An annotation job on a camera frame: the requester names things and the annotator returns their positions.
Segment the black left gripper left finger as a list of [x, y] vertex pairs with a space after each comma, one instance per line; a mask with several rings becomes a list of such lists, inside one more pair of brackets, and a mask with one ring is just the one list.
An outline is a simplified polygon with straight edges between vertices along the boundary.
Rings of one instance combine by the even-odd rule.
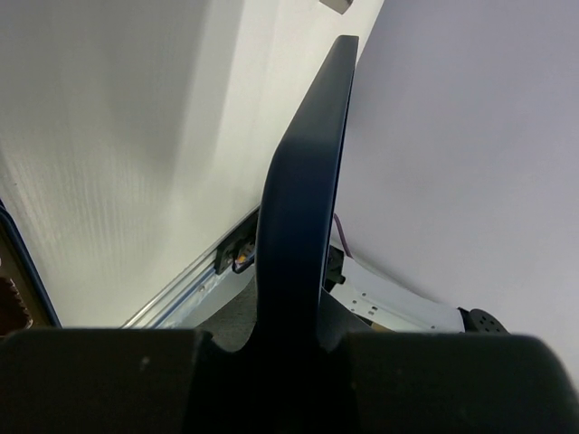
[[1, 343], [4, 433], [181, 433], [204, 335], [34, 329]]

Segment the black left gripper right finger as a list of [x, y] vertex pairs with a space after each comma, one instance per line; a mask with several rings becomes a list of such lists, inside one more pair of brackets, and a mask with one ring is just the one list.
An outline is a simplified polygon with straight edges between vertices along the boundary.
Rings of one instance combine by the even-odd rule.
[[363, 433], [575, 433], [578, 397], [555, 354], [522, 335], [351, 335]]

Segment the blue chocolate box with tray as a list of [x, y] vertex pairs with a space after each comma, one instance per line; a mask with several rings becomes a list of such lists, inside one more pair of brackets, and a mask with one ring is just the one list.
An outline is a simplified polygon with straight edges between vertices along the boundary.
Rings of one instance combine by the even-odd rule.
[[1, 203], [1, 339], [61, 322], [11, 214]]

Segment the blue box lid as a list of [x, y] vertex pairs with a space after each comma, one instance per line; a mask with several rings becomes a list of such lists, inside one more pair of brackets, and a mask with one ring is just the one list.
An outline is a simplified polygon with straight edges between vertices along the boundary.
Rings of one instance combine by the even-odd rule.
[[257, 228], [257, 323], [272, 351], [317, 344], [318, 309], [359, 39], [340, 35], [277, 146]]

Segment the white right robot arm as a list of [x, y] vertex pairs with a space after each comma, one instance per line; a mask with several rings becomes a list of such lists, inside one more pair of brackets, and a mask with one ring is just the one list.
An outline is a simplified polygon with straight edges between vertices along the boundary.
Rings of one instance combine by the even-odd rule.
[[578, 396], [542, 341], [481, 309], [420, 297], [332, 249], [354, 428], [364, 433], [575, 433]]

